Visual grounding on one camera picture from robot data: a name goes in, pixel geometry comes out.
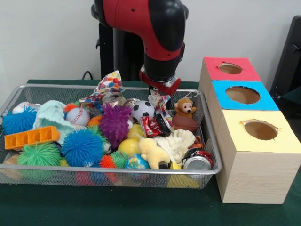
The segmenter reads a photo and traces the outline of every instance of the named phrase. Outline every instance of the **green table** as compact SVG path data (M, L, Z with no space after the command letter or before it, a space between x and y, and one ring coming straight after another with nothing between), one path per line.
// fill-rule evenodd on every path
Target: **green table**
M29 83L96 86L98 81ZM124 81L124 86L137 85L143 84ZM283 205L223 204L215 177L203 190L0 185L0 191L1 225L301 225L300 173Z

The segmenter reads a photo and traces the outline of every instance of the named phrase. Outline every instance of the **soccer ball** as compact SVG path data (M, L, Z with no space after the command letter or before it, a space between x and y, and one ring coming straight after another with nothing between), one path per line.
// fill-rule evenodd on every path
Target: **soccer ball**
M145 100L138 101L132 109L132 117L136 123L140 122L143 116L154 117L155 107L150 102Z

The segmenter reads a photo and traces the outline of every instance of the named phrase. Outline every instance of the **plush monkey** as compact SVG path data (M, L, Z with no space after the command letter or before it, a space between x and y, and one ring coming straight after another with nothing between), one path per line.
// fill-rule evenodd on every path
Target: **plush monkey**
M193 113L197 110L196 107L192 107L193 102L189 98L179 99L174 104L174 109L177 112L176 115L187 116L192 119Z

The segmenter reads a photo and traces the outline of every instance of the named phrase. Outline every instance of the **white wall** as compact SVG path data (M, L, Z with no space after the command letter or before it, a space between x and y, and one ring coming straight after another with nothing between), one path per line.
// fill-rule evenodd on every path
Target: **white wall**
M177 75L199 81L203 57L248 57L270 88L300 0L182 0L189 8ZM92 0L2 0L0 105L28 79L99 78L98 22Z

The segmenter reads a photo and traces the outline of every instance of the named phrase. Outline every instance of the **metal basket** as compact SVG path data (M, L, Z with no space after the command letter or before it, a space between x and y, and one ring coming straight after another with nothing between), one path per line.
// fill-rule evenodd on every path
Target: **metal basket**
M94 86L25 84L17 87L3 107L0 115L5 115L23 101L43 104L48 100L63 103L74 102L93 93ZM125 98L148 99L148 89L126 88ZM41 185L87 185L87 186L134 186L169 188L204 188L213 174L222 168L221 157L214 137L210 115L204 95L198 90L179 89L172 96L172 105L186 95L192 98L197 111L194 120L199 129L196 135L203 137L205 150L211 154L213 167L208 171L192 170L152 170L152 169L108 169L83 167L46 167L29 165L0 164L0 183L41 184ZM0 162L16 154L4 149L4 134L0 133Z

